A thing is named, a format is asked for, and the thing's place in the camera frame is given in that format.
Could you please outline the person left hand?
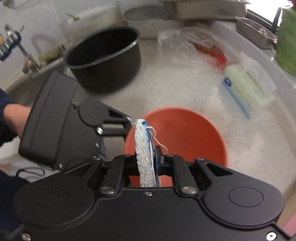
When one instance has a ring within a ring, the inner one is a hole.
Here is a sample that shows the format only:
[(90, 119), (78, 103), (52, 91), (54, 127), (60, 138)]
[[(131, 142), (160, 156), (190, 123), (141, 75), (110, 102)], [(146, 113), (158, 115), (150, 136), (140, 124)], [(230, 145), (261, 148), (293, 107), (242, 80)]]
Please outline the person left hand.
[(21, 138), (23, 135), (23, 130), (30, 112), (30, 107), (15, 103), (8, 104), (4, 108), (4, 121), (10, 130), (16, 133), (19, 138)]

